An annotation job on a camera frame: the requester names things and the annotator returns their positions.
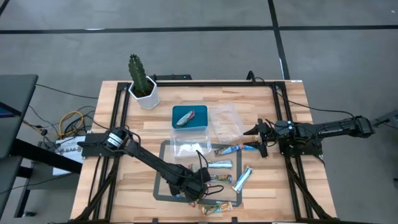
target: cactus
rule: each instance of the cactus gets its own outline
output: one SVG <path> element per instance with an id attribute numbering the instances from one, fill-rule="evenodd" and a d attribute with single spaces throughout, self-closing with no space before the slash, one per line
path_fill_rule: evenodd
<path id="1" fill-rule="evenodd" d="M 150 95 L 153 85 L 150 85 L 146 78 L 144 66 L 139 57 L 135 54 L 130 55 L 129 72 L 134 81 L 134 93 L 138 97 Z"/>

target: blue container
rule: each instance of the blue container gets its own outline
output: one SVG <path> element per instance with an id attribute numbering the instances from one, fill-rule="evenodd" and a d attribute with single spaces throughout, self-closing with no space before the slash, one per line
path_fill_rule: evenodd
<path id="1" fill-rule="evenodd" d="M 177 122 L 186 115 L 189 111 L 195 111 L 195 116 L 188 121 L 188 123 L 182 127 L 177 127 Z M 188 129 L 188 128 L 198 128 L 206 129 L 208 125 L 207 121 L 207 106 L 205 105 L 195 105 L 195 106 L 174 106 L 173 116 L 172 116 L 172 126 L 174 129 Z"/>

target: black desk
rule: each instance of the black desk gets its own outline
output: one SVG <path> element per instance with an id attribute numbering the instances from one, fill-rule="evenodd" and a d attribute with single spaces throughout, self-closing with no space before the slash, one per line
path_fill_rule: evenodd
<path id="1" fill-rule="evenodd" d="M 22 116 L 0 118 L 0 218 L 16 177 L 29 179 L 32 168 L 22 167 L 22 158 L 43 162 L 76 174 L 81 164 L 40 147 L 16 139 L 37 82 L 37 75 L 0 75 L 0 102 L 20 111 Z M 29 196 L 24 188 L 15 217 L 21 217 Z"/>

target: desk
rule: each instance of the desk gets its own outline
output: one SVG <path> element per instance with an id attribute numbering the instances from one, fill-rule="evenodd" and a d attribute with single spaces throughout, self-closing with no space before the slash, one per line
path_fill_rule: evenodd
<path id="1" fill-rule="evenodd" d="M 37 79 L 37 75 L 0 75 L 0 102 L 22 113 L 21 116 L 0 118 L 0 192 L 4 192 L 0 194 L 0 218 L 7 204 L 15 178 L 17 176 L 26 178 L 28 179 L 26 184 L 28 184 L 32 177 L 41 176 L 37 172 L 32 175 L 32 168 L 21 166 L 22 158 L 80 173 L 80 163 L 16 139 L 32 99 Z M 22 216 L 29 196 L 29 190 L 28 187 L 24 187 L 14 217 Z"/>
<path id="2" fill-rule="evenodd" d="M 94 119 L 103 126 L 109 126 L 117 84 L 118 82 L 111 81 L 102 84 Z M 308 104 L 303 83 L 286 81 L 286 87 L 290 100 Z M 160 105 L 153 110 L 141 109 L 137 101 L 130 97 L 126 121 L 130 129 L 141 136 L 142 146 L 157 156 L 160 144 L 170 138 L 172 128 L 170 121 L 174 105 L 211 107 L 233 102 L 246 129 L 251 129 L 256 124 L 257 118 L 267 118 L 271 121 L 277 119 L 272 91 L 265 86 L 160 86 L 159 97 Z M 293 104 L 290 108 L 294 121 L 312 122 L 309 109 Z M 118 114 L 121 114 L 121 105 L 118 110 Z M 218 143 L 211 124 L 209 129 L 212 143 Z M 93 131 L 102 133 L 105 130 L 93 126 Z M 251 141 L 251 137 L 244 137 L 240 142 L 246 141 Z M 153 218 L 159 218 L 160 222 L 230 222 L 232 217 L 237 217 L 239 222 L 292 221 L 294 211 L 284 158 L 279 152 L 278 145 L 270 147 L 268 152 L 267 159 L 262 159 L 259 152 L 243 152 L 243 167 L 250 165 L 254 172 L 243 188 L 241 206 L 234 208 L 232 212 L 208 217 L 203 217 L 199 209 L 191 208 L 184 203 L 156 201 L 152 195 L 155 171 L 135 158 L 123 156 L 119 165 L 111 222 L 151 222 Z M 302 160 L 309 191 L 327 213 L 335 216 L 323 164 L 313 156 L 302 156 Z M 96 157 L 91 157 L 83 163 L 71 218 L 77 217 L 87 206 L 96 161 Z M 299 190 L 297 193 L 301 214 L 305 217 L 302 194 Z M 101 203 L 100 218 L 104 217 L 107 199 L 105 193 Z"/>

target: computer monitor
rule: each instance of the computer monitor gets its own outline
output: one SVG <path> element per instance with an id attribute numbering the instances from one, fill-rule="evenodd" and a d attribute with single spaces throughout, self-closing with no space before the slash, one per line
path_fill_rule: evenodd
<path id="1" fill-rule="evenodd" d="M 11 118 L 21 115 L 22 113 L 20 111 L 0 102 L 0 118 Z"/>

